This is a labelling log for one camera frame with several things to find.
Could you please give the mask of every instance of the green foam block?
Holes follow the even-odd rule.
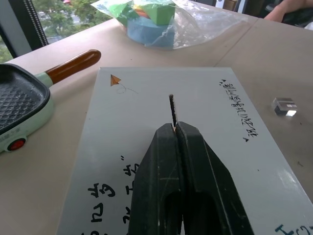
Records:
[[[156,25],[170,24],[175,15],[175,4],[172,1],[141,5],[142,10]]]
[[[109,7],[110,13],[125,27],[127,21],[139,17],[139,15],[129,6],[128,3],[114,4]]]

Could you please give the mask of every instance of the tabletop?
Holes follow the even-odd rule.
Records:
[[[232,67],[312,200],[305,183],[305,177],[312,179],[312,36],[304,29],[248,17],[211,42],[162,51],[132,42],[111,20],[10,61],[35,74],[88,49],[102,52],[96,65],[50,88],[55,103],[51,120],[22,149],[1,155],[2,233],[55,234],[99,67]],[[299,113],[279,119],[270,109],[276,96],[293,98]]]

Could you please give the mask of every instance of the clear plastic bag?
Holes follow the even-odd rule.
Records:
[[[96,9],[116,18],[146,47],[181,48],[210,41],[247,17],[188,0],[99,0]]]

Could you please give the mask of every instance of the wooden handle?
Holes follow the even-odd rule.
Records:
[[[46,74],[51,78],[52,83],[56,84],[57,82],[94,65],[100,60],[100,58],[101,52],[98,50],[88,50],[65,63],[47,70]]]

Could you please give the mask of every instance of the window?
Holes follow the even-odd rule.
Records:
[[[90,4],[97,0],[32,0],[48,43],[111,19]]]
[[[11,53],[0,36],[0,63],[4,63],[12,59],[13,57],[11,56]]]

